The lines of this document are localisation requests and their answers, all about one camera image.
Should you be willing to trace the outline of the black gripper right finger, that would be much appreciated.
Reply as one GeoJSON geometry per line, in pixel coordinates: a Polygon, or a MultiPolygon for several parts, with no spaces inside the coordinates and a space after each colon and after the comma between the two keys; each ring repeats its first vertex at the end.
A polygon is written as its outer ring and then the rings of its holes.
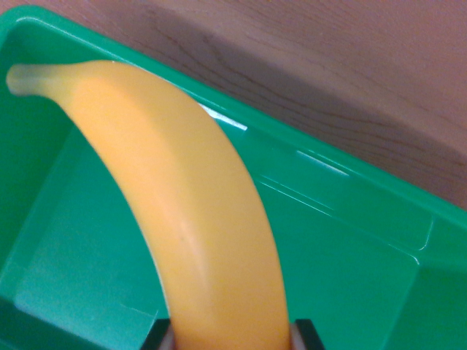
{"type": "Polygon", "coordinates": [[[297,319],[290,325],[292,350],[324,350],[323,342],[310,319],[297,319]]]}

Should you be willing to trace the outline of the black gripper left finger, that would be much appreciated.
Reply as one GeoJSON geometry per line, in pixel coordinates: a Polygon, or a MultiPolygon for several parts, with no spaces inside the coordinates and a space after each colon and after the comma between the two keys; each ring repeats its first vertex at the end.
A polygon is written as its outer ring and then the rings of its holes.
{"type": "Polygon", "coordinates": [[[153,323],[140,350],[175,350],[174,331],[170,319],[157,319],[153,323]]]}

